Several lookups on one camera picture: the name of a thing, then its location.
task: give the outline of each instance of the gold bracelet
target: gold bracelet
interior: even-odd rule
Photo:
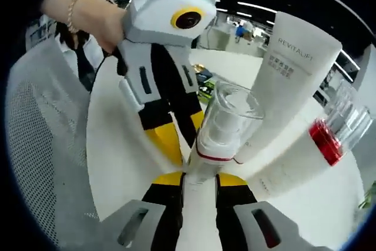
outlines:
[[[73,23],[72,23],[72,15],[73,15],[73,8],[75,6],[75,4],[77,3],[77,0],[72,0],[72,2],[69,4],[69,8],[68,8],[68,30],[69,32],[71,32],[72,34],[75,34],[78,32],[78,29],[76,29],[74,26],[73,26]]]

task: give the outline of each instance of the green plant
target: green plant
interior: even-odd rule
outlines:
[[[376,197],[376,181],[374,181],[371,188],[365,193],[364,201],[359,205],[359,208],[366,209],[371,207],[373,197]]]

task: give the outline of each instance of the yellow robot foot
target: yellow robot foot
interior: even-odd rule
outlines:
[[[173,122],[145,131],[150,140],[167,158],[177,166],[182,166],[179,137]]]
[[[204,112],[199,111],[199,112],[191,115],[190,118],[193,122],[194,128],[197,131],[201,127],[202,121],[204,120]]]

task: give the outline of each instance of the white robot head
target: white robot head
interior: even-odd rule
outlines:
[[[216,16],[209,0],[133,0],[125,37],[133,42],[188,45]]]

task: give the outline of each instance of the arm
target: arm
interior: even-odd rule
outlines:
[[[41,11],[67,24],[68,8],[72,0],[44,0]],[[92,34],[101,47],[112,52],[123,39],[122,18],[125,10],[106,0],[77,0],[73,7],[72,23],[75,28]]]

